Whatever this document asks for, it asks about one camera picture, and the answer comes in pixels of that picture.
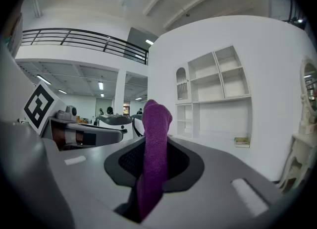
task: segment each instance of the decorative mirror frame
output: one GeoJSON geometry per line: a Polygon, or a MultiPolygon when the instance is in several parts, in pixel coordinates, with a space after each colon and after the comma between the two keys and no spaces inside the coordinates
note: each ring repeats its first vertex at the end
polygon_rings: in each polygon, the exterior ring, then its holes
{"type": "Polygon", "coordinates": [[[315,67],[316,71],[317,71],[317,67],[316,67],[315,63],[310,58],[305,57],[305,59],[302,62],[302,65],[301,65],[301,74],[300,74],[301,87],[302,87],[301,99],[302,99],[302,104],[303,104],[303,110],[306,107],[308,109],[309,113],[312,116],[317,116],[317,111],[313,110],[313,108],[311,106],[311,103],[309,101],[308,94],[307,94],[307,89],[306,89],[305,78],[304,78],[304,76],[305,76],[305,67],[306,67],[306,65],[308,63],[312,64],[315,67]]]}

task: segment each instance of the white wall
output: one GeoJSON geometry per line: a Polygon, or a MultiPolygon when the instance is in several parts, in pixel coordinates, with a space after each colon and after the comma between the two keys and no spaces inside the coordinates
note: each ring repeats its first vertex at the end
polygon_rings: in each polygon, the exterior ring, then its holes
{"type": "Polygon", "coordinates": [[[136,100],[131,100],[130,101],[130,115],[136,115],[137,111],[142,108],[144,108],[145,102],[139,102],[136,100]]]}
{"type": "MultiPolygon", "coordinates": [[[[171,111],[174,120],[169,133],[175,135],[175,68],[229,45],[239,55],[253,106],[250,149],[229,152],[269,180],[279,180],[301,117],[300,65],[304,56],[317,59],[304,31],[274,19],[226,16],[165,33],[150,47],[148,98],[171,111]]],[[[217,141],[201,144],[215,147],[217,141]]],[[[217,148],[227,150],[225,144],[217,148]]]]}
{"type": "Polygon", "coordinates": [[[16,121],[29,96],[33,83],[15,63],[3,42],[0,42],[0,119],[16,121]]]}
{"type": "Polygon", "coordinates": [[[106,99],[96,99],[96,111],[95,115],[99,116],[99,109],[102,108],[103,112],[107,113],[107,108],[112,107],[112,100],[106,100],[106,99]]]}
{"type": "Polygon", "coordinates": [[[90,96],[79,96],[57,93],[57,96],[68,106],[74,106],[77,109],[77,115],[89,120],[95,116],[96,98],[90,96]]]}
{"type": "Polygon", "coordinates": [[[55,10],[44,11],[43,16],[30,20],[23,30],[37,28],[74,28],[107,34],[128,40],[131,25],[120,18],[95,12],[55,10]]]}

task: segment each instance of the metal railing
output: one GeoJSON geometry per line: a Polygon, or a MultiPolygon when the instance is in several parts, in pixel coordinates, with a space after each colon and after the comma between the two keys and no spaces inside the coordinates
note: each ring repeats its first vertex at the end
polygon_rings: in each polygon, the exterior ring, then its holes
{"type": "Polygon", "coordinates": [[[71,28],[43,28],[23,31],[22,46],[61,45],[80,47],[125,57],[147,64],[149,51],[116,37],[71,28]]]}

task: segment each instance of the purple sock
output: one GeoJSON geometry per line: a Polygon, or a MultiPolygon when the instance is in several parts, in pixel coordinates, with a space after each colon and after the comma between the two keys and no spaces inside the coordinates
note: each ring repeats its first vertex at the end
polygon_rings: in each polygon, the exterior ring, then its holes
{"type": "Polygon", "coordinates": [[[167,181],[167,132],[172,115],[154,100],[144,106],[145,130],[143,172],[137,181],[137,196],[143,220],[162,197],[162,184],[167,181]]]}

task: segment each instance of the built-in shelving unit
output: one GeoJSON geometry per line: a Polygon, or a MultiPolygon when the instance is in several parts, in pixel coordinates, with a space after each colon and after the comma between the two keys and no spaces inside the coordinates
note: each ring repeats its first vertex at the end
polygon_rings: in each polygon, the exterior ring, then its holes
{"type": "Polygon", "coordinates": [[[193,106],[192,104],[177,105],[177,135],[193,137],[193,106]]]}
{"type": "Polygon", "coordinates": [[[214,52],[221,72],[241,67],[241,61],[233,46],[214,52]]]}
{"type": "Polygon", "coordinates": [[[233,46],[210,52],[177,68],[177,135],[189,139],[249,137],[252,101],[233,46]]]}

